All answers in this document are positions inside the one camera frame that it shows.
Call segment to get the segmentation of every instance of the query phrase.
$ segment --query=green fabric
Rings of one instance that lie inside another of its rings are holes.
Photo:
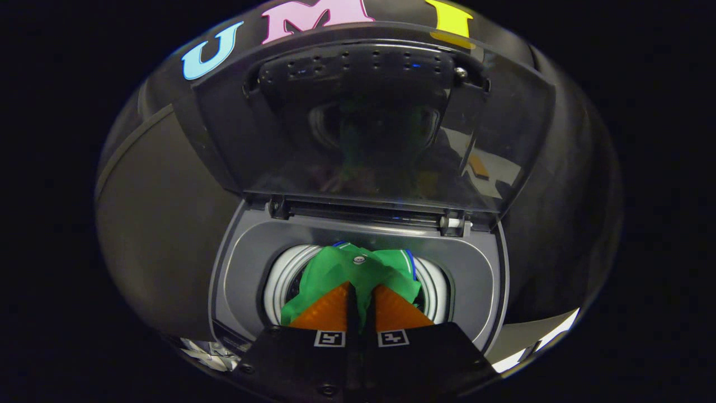
[[[365,257],[356,264],[354,258]],[[404,250],[369,250],[344,243],[324,247],[304,271],[299,294],[281,309],[281,325],[287,326],[309,306],[335,287],[350,281],[356,290],[359,329],[365,326],[366,311],[372,291],[383,284],[412,303],[420,291],[420,283],[413,280],[410,255]]]

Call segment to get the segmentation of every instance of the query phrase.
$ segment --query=letter m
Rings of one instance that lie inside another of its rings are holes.
[[[308,31],[315,28],[326,13],[329,13],[329,18],[324,27],[350,22],[375,21],[365,13],[363,0],[318,0],[313,6],[290,1],[275,6],[261,15],[268,17],[268,36],[262,44],[293,34],[286,30],[287,22],[301,32]]]

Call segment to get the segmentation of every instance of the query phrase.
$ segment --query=open lid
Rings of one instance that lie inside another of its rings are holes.
[[[215,138],[251,194],[449,208],[508,208],[543,142],[553,86],[497,56],[381,41],[325,44],[243,66],[241,93],[197,87]]]

